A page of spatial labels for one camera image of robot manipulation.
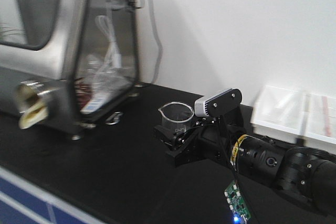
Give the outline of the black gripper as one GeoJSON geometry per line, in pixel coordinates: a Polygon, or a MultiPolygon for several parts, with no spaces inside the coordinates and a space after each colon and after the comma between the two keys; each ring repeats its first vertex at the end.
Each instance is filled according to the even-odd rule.
{"type": "Polygon", "coordinates": [[[166,158],[174,167],[209,159],[231,168],[233,146],[246,133],[240,106],[218,118],[203,120],[202,123],[183,137],[156,125],[153,129],[154,137],[172,147],[166,152],[166,158]]]}

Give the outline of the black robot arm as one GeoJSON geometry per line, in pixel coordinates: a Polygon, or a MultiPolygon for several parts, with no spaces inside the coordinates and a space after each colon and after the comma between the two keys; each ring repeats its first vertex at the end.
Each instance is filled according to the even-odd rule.
{"type": "Polygon", "coordinates": [[[271,188],[290,203],[321,215],[335,215],[335,155],[246,133],[239,106],[198,118],[185,133],[157,125],[154,136],[167,147],[173,166],[210,159],[271,188]]]}

